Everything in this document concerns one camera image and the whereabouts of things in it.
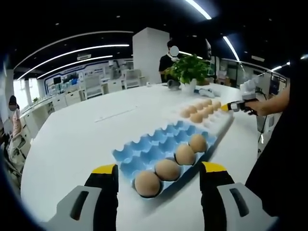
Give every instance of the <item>desk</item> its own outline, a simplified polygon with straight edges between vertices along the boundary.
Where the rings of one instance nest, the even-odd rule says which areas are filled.
[[[241,99],[238,89],[211,87],[221,91],[222,103]],[[21,197],[26,208],[37,220],[49,220],[57,203],[77,185],[84,185],[93,169],[115,162],[113,149],[165,126],[162,112],[193,98],[204,99],[154,85],[106,94],[51,114],[25,163]],[[234,116],[211,161],[225,166],[235,181],[245,183],[257,160],[257,121],[242,112]],[[204,230],[198,175],[162,202],[142,199],[119,172],[118,200],[119,231]]]

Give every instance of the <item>cable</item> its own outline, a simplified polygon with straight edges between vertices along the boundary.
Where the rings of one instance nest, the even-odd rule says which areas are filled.
[[[266,95],[265,95],[263,92],[261,92],[261,91],[256,91],[256,93],[262,94],[262,95],[264,96],[265,100],[267,100]],[[262,130],[261,130],[259,139],[258,139],[258,143],[260,142],[261,136],[262,136],[262,134],[263,134],[263,132],[264,132],[264,127],[265,127],[265,123],[266,123],[267,118],[268,118],[268,116],[265,116],[264,123],[263,123],[263,127],[262,127]]]

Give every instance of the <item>egg carton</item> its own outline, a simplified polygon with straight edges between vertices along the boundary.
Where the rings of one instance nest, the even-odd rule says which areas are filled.
[[[190,102],[186,102],[183,104],[180,104],[179,106],[175,106],[171,109],[168,109],[165,112],[165,116],[168,118],[168,120],[171,121],[177,121],[181,120],[184,121],[188,124],[192,124],[199,129],[207,131],[210,135],[216,136],[216,137],[221,137],[224,132],[227,130],[229,125],[233,121],[233,112],[224,112],[221,109],[215,110],[213,114],[209,114],[208,118],[203,118],[201,123],[194,123],[190,120],[190,118],[183,118],[181,117],[181,112],[185,109],[187,109],[189,106],[194,106],[198,103],[202,103],[205,100],[193,100]],[[201,112],[204,110],[206,107],[204,107],[201,110],[197,110],[197,112]]]
[[[188,144],[191,136],[201,134],[207,143],[207,150],[203,153],[196,153],[196,161],[191,166],[180,166],[180,176],[175,181],[161,180],[160,195],[170,185],[178,181],[187,170],[194,167],[202,156],[210,153],[209,150],[215,144],[217,137],[210,136],[208,132],[197,128],[192,124],[178,121],[175,124],[168,124],[166,129],[159,128],[153,135],[141,136],[140,141],[126,143],[123,150],[113,150],[119,169],[123,175],[130,180],[131,186],[135,189],[134,180],[144,170],[155,172],[155,165],[163,159],[170,159],[176,162],[175,152],[180,144]]]

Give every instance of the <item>black shirt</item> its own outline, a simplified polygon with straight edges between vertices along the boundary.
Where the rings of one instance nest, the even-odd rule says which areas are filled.
[[[292,191],[300,187],[295,183],[299,175],[295,174],[298,162],[306,154],[306,137],[303,118],[304,85],[300,68],[291,78],[290,97],[287,108],[282,113],[267,146],[252,169],[246,186],[261,200],[263,209],[271,216],[289,219],[292,212],[288,205],[296,204]]]
[[[167,68],[172,67],[174,62],[171,60],[171,58],[168,55],[164,55],[160,58],[160,64],[159,64],[159,71],[165,71]],[[165,75],[160,75],[162,79],[162,83],[168,82],[168,80],[172,79],[170,75],[167,75],[165,78]]]

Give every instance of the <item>table surface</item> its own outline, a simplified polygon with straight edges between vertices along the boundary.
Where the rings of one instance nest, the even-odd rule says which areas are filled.
[[[235,88],[211,84],[222,103],[241,99]],[[48,221],[57,203],[77,185],[84,185],[96,167],[114,163],[113,149],[138,141],[167,125],[169,107],[189,102],[197,94],[154,85],[106,94],[57,111],[48,118],[32,143],[21,183],[21,197],[37,221]],[[214,151],[211,161],[227,168],[235,182],[245,183],[257,160],[257,121],[243,112]],[[170,197],[142,199],[119,173],[117,230],[204,230],[199,175]]]

